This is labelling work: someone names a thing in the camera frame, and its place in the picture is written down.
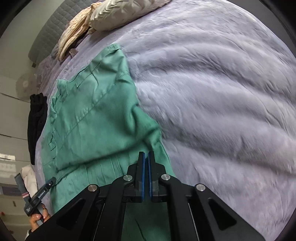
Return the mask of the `person's left hand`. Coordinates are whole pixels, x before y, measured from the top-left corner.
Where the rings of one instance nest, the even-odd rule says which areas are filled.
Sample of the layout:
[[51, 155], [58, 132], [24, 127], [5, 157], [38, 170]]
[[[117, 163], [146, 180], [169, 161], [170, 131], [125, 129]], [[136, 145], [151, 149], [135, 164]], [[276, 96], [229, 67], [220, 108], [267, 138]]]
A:
[[47, 221], [51, 217], [51, 215], [48, 213], [48, 209], [44, 204], [42, 204], [42, 208], [43, 214], [32, 214], [30, 216], [29, 222], [31, 225], [31, 232], [35, 231], [39, 227], [37, 221], [39, 221], [41, 217], [44, 219], [44, 221]]

